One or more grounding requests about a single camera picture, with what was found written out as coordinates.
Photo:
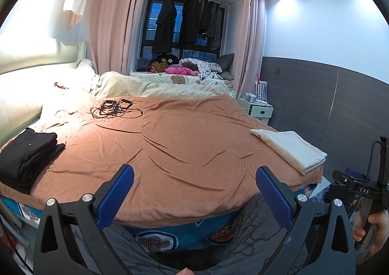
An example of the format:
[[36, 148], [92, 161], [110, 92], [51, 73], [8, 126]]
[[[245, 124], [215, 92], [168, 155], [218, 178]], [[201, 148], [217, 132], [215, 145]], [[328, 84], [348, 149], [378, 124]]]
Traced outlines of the person's right hand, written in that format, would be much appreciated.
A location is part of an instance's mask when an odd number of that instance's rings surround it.
[[362, 247], [356, 253], [357, 265], [362, 265], [378, 257], [381, 250], [388, 240], [388, 211], [382, 210], [378, 213], [369, 215], [367, 223], [371, 225], [369, 233], [362, 227], [361, 210], [358, 210], [354, 216], [353, 240], [361, 241], [365, 238]]

